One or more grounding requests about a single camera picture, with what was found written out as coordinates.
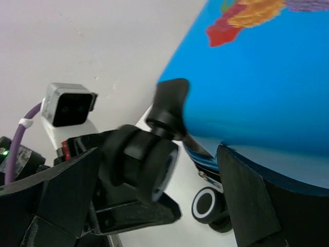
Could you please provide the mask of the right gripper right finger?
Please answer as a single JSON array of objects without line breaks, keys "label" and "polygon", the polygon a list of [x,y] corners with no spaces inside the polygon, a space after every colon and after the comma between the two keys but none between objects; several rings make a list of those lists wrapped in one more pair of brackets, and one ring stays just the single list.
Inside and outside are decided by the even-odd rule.
[{"label": "right gripper right finger", "polygon": [[328,189],[286,177],[218,146],[238,246],[328,246]]}]

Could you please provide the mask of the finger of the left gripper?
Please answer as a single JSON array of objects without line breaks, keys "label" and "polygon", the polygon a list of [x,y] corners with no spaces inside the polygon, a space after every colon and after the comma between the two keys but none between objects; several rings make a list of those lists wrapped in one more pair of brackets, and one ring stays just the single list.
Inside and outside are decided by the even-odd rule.
[{"label": "finger of the left gripper", "polygon": [[95,235],[113,235],[172,224],[180,218],[179,205],[166,193],[150,205],[136,199],[105,205],[98,205],[93,201],[89,210],[89,222]]}]

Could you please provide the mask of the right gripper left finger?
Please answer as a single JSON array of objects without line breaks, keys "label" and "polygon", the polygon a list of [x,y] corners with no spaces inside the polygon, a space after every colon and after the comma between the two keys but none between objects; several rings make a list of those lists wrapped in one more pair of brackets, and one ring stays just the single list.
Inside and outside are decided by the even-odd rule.
[{"label": "right gripper left finger", "polygon": [[85,226],[100,166],[92,148],[1,187],[1,246],[74,246]]}]

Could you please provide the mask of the blue kids suitcase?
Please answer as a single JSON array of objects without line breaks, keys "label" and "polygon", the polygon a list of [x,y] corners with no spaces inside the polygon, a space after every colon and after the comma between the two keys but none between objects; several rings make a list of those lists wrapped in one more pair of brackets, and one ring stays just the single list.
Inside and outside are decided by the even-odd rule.
[{"label": "blue kids suitcase", "polygon": [[208,1],[159,78],[146,118],[104,146],[100,178],[156,201],[181,141],[216,189],[192,215],[233,230],[218,146],[286,177],[328,189],[328,1]]}]

